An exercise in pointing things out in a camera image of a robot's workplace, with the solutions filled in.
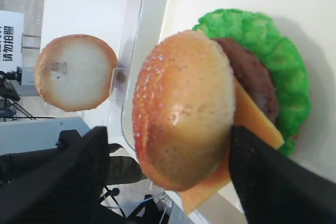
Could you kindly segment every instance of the green lettuce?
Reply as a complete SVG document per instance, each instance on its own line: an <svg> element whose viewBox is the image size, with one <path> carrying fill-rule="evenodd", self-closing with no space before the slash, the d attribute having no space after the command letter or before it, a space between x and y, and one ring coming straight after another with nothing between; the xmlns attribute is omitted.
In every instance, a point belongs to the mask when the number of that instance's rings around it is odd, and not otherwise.
<svg viewBox="0 0 336 224"><path fill-rule="evenodd" d="M309 79L298 49L263 13L218 9L198 22L193 30L200 29L209 38L233 38L267 67L280 105L276 127L285 140L280 151L290 155L295 149L293 136L299 133L300 125L310 113Z"/></svg>

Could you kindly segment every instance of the white sign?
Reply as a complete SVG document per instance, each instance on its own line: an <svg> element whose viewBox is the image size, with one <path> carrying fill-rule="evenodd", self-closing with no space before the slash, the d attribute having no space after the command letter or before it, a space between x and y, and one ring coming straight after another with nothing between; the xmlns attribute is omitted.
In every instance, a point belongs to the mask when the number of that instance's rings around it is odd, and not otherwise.
<svg viewBox="0 0 336 224"><path fill-rule="evenodd" d="M0 10L0 70L15 71L22 65L22 34L25 15Z"/></svg>

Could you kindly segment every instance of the floor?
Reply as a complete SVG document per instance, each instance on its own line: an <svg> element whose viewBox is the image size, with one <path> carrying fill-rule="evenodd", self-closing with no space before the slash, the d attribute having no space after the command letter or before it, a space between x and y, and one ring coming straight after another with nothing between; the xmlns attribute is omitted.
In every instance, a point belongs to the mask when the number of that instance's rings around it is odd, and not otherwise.
<svg viewBox="0 0 336 224"><path fill-rule="evenodd" d="M25 14L25 33L30 35L41 35L41 24L43 21L44 0L0 0L0 10L20 12ZM39 56L39 50L23 50L23 66L34 67ZM75 113L66 113L54 106L45 103L40 97L23 97L20 104L34 116L53 116L66 117L77 116ZM128 155L126 151L119 150L114 155ZM123 210L126 215L130 214L139 202L143 200L144 195L158 195L154 201L157 202L161 210L166 209L172 216L171 219L178 220L181 224L191 224L192 222L186 217L179 207L173 207L168 196L164 196L163 189L152 185L150 180L146 179L138 183L129 185L116 185L110 188L118 187L120 195L117 197L119 205L124 206ZM105 204L116 207L112 200Z"/></svg>

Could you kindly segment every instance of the cheese slice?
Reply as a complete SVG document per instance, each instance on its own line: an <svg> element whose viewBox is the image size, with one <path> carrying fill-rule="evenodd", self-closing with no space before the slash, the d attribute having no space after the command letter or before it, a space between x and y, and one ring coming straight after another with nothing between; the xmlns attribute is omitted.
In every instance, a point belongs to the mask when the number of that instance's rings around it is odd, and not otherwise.
<svg viewBox="0 0 336 224"><path fill-rule="evenodd" d="M235 91L236 113L234 124L248 128L273 148L279 148L283 144L281 133L258 109L250 96L236 80ZM193 188L180 192L186 214L190 214L203 201L210 198L231 181L228 160L229 148L227 148L223 161L218 169L210 177Z"/></svg>

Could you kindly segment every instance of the person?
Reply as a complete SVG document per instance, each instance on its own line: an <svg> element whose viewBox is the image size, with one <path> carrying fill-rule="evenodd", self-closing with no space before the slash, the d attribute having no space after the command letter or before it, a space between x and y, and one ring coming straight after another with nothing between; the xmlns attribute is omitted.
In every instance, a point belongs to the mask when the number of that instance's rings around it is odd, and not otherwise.
<svg viewBox="0 0 336 224"><path fill-rule="evenodd" d="M109 152L114 153L122 148L119 144L109 144ZM139 164L132 157L110 156L107 185L131 184L147 179Z"/></svg>

